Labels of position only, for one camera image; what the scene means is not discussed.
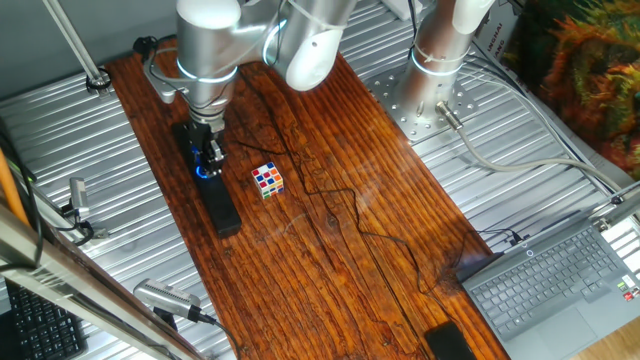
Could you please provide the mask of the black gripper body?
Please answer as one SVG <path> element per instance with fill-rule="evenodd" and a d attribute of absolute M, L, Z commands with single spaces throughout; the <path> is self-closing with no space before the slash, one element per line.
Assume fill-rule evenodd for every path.
<path fill-rule="evenodd" d="M 210 151 L 211 142 L 220 143 L 224 138 L 224 129 L 198 122 L 189 123 L 189 137 L 199 151 Z"/>

